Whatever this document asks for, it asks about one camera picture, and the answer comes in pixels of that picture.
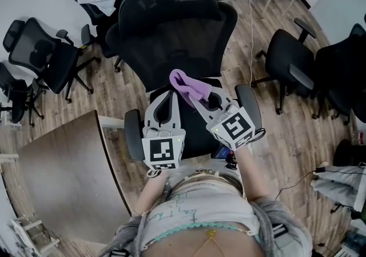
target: black cable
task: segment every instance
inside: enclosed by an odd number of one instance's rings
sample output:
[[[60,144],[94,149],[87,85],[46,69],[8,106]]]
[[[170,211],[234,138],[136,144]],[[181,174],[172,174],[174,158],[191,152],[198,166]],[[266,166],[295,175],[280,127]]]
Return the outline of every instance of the black cable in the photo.
[[[280,191],[279,191],[279,193],[277,194],[277,196],[276,196],[276,198],[275,198],[275,200],[277,200],[277,198],[279,197],[279,195],[281,194],[281,192],[283,191],[283,190],[287,190],[287,189],[291,189],[291,188],[293,188],[293,187],[296,187],[302,180],[304,180],[305,178],[306,178],[306,176],[308,176],[308,175],[310,175],[312,172],[314,172],[314,171],[311,171],[311,172],[308,172],[305,176],[303,176],[302,178],[301,178],[301,180],[300,181],[298,181],[297,182],[297,184],[296,185],[293,185],[293,186],[291,186],[291,187],[286,187],[286,188],[282,188],[282,189],[280,189]]]
[[[362,173],[362,172],[337,172],[337,171],[327,171],[325,169],[325,167],[320,167],[320,168],[316,168],[314,171],[311,171],[311,172],[308,172],[305,176],[303,176],[301,178],[300,181],[297,182],[296,185],[293,185],[291,187],[286,187],[286,188],[282,188],[280,189],[280,192],[277,194],[275,200],[277,200],[277,198],[279,197],[280,193],[283,191],[283,190],[286,190],[286,189],[291,189],[293,187],[296,187],[302,180],[304,180],[306,178],[307,175],[310,175],[312,172],[316,172],[316,173],[322,173],[322,172],[333,172],[333,173],[345,173],[346,175],[352,175],[352,174],[355,174],[355,175],[366,175],[366,173]]]
[[[334,173],[344,173],[346,175],[366,175],[366,173],[362,173],[362,172],[337,172],[337,171],[328,171],[328,170],[324,170],[324,171],[319,171],[317,169],[315,169],[316,173],[321,173],[321,172],[334,172]]]
[[[332,251],[331,249],[329,249],[329,248],[328,248],[324,243],[316,244],[316,246],[324,247],[324,248],[326,248],[330,253],[332,253],[332,254],[333,254],[333,256],[335,255],[335,254],[333,253],[333,251]]]
[[[257,129],[257,130],[254,132],[254,138],[253,138],[253,139],[251,139],[251,140],[249,140],[249,141],[247,142],[247,144],[249,144],[249,143],[253,143],[253,142],[258,141],[259,139],[262,139],[262,138],[264,137],[265,133],[266,133],[265,128],[259,128],[259,129]]]

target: black office chair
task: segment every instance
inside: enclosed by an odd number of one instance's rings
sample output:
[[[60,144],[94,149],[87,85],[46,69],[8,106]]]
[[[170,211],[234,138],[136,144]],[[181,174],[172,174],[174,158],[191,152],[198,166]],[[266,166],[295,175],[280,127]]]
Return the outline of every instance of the black office chair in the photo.
[[[173,69],[221,87],[219,80],[204,77],[221,75],[222,57],[236,21],[235,9],[216,0],[124,0],[120,21],[109,29],[106,42],[135,71],[147,92],[155,90],[152,102],[172,89],[169,74]],[[180,95],[178,103],[181,127],[186,130],[182,158],[216,151],[219,143],[206,130],[203,118]],[[167,105],[159,114],[160,121],[166,110]],[[144,159],[142,127],[138,110],[125,114],[126,142],[135,160]]]
[[[0,88],[8,101],[11,100],[13,103],[11,107],[2,107],[0,104],[0,112],[11,111],[11,122],[15,124],[20,122],[26,110],[28,110],[29,125],[32,127],[34,127],[34,123],[31,122],[32,110],[42,120],[45,118],[34,106],[37,98],[43,93],[43,89],[33,95],[33,91],[29,90],[27,83],[24,80],[15,79],[3,63],[0,63]]]
[[[287,91],[289,93],[297,89],[298,93],[306,97],[314,86],[313,82],[307,78],[312,77],[314,54],[303,43],[308,34],[313,38],[316,38],[316,34],[302,20],[295,18],[294,22],[303,29],[299,39],[295,39],[283,29],[278,29],[269,43],[268,51],[261,50],[256,55],[257,58],[265,56],[265,70],[269,77],[251,83],[251,87],[273,80],[280,83],[280,107],[276,108],[278,115],[283,112],[284,97]]]
[[[317,68],[313,75],[315,88],[312,96],[317,95],[319,109],[313,118],[320,117],[327,99],[331,108],[336,111],[332,119],[342,114],[347,118],[344,124],[349,124],[356,96],[365,88],[365,86],[362,87],[362,83],[365,72],[363,47],[366,43],[362,36],[366,36],[366,32],[357,23],[353,26],[348,38],[318,50],[315,58]],[[357,105],[360,106],[361,103],[362,100],[359,99]]]
[[[110,47],[107,45],[105,41],[105,36],[109,30],[109,28],[118,22],[118,8],[120,7],[120,4],[123,0],[116,0],[114,3],[114,6],[116,10],[113,12],[111,16],[105,15],[103,12],[100,11],[100,9],[92,4],[89,3],[83,3],[80,4],[81,7],[87,12],[87,14],[90,17],[91,23],[96,26],[97,31],[97,37],[94,37],[90,34],[90,28],[89,25],[86,25],[83,27],[82,33],[81,33],[81,39],[82,43],[86,46],[98,43],[101,46],[103,56],[106,58],[112,58],[116,56],[114,52],[111,51]],[[115,62],[114,69],[116,72],[120,72],[121,68],[118,66],[121,59],[119,58]]]
[[[93,94],[93,88],[86,86],[78,72],[94,60],[99,63],[100,58],[93,57],[77,66],[82,50],[74,46],[66,30],[59,30],[56,36],[65,39],[69,44],[49,36],[35,18],[29,18],[26,22],[15,20],[5,34],[3,46],[9,53],[11,64],[33,71],[38,80],[43,80],[52,92],[60,93],[67,84],[67,103],[71,103],[69,93],[74,79],[89,94]]]

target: chair headrest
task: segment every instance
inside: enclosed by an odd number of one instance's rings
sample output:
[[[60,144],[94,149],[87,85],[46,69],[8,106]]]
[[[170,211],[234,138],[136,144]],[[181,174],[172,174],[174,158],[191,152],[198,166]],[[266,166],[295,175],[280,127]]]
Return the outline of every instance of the chair headrest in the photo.
[[[8,53],[14,49],[16,41],[24,28],[24,24],[24,21],[14,20],[7,30],[4,40],[2,41],[2,45]]]

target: floor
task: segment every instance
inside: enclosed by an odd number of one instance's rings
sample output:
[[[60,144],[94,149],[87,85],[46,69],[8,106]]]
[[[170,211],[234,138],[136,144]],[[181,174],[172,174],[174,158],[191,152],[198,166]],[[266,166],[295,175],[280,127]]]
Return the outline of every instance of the floor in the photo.
[[[237,26],[230,38],[222,63],[222,84],[235,97],[234,87],[237,84],[249,84],[251,29],[249,0],[230,0],[238,12]],[[314,52],[328,45],[323,32],[319,28],[306,7],[295,1],[284,17],[282,13],[288,0],[274,0],[264,16],[261,11],[267,0],[252,0],[253,9],[253,53],[267,49],[273,33],[283,28],[295,37],[300,35],[300,28],[293,23],[299,17],[311,24],[316,30],[317,38],[308,37],[305,44]],[[93,54],[101,56],[100,48],[88,48],[81,59]],[[87,84],[93,85],[94,94],[87,92],[78,84],[72,88],[72,104],[67,104],[61,95],[47,93],[38,102],[38,107],[45,115],[41,121],[34,118],[35,128],[27,126],[23,120],[20,131],[0,130],[0,152],[16,153],[17,150],[42,136],[46,132],[92,110],[98,110],[103,116],[123,118],[128,110],[138,108],[142,113],[148,106],[148,95],[138,79],[126,64],[121,73],[115,73],[113,63],[116,58],[103,59],[102,64],[92,64],[81,73]],[[253,59],[253,79],[266,77],[264,59]],[[267,82],[254,89],[257,97],[266,136],[254,144],[253,154],[269,181],[273,195],[280,188],[294,185],[306,173],[313,170],[323,161],[332,161],[337,144],[342,139],[351,139],[352,124],[344,126],[341,119],[332,121],[330,111],[326,110],[318,120],[311,118],[317,104],[310,99],[304,100],[292,94],[285,98],[284,113],[278,116],[275,105],[278,103],[279,86],[275,82]],[[146,167],[143,163],[132,162],[126,151],[124,134],[121,131],[105,130],[114,168],[118,181],[130,204],[133,204],[144,186]],[[207,157],[195,160],[206,160]],[[33,208],[27,195],[18,164],[4,164],[2,171],[8,186],[10,198],[20,215],[32,213]],[[280,200],[310,230],[313,243],[325,243],[333,252],[348,229],[350,217],[345,210],[338,210],[331,215],[333,203],[321,195],[314,193],[310,186],[311,176],[305,178],[298,186],[283,191]],[[53,256],[96,256],[103,246],[81,240],[71,240],[66,236],[58,236],[61,243]],[[325,256],[330,254],[325,248],[318,251]]]

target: black seat cushion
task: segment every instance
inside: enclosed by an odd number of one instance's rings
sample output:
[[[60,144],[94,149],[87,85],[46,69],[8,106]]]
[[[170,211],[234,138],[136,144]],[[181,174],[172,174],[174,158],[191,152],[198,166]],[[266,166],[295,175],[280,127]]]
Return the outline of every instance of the black seat cushion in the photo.
[[[221,83],[218,79],[203,78],[199,80],[215,87],[221,87]],[[150,95],[150,103],[159,95],[171,89],[174,88],[171,85],[168,85],[153,92]],[[199,112],[195,108],[189,106],[180,94],[178,94],[178,104],[181,117],[181,128],[186,131],[182,159],[202,156],[216,151],[217,148],[219,148],[220,143],[206,130],[207,123]],[[164,110],[160,112],[160,115],[164,117]]]
[[[49,66],[41,73],[41,76],[52,92],[58,94],[65,87],[74,73],[79,57],[79,49],[60,43],[50,60]]]
[[[314,54],[294,36],[278,29],[268,47],[265,70],[276,80],[291,84],[295,79],[289,74],[290,64],[294,64],[311,78]]]

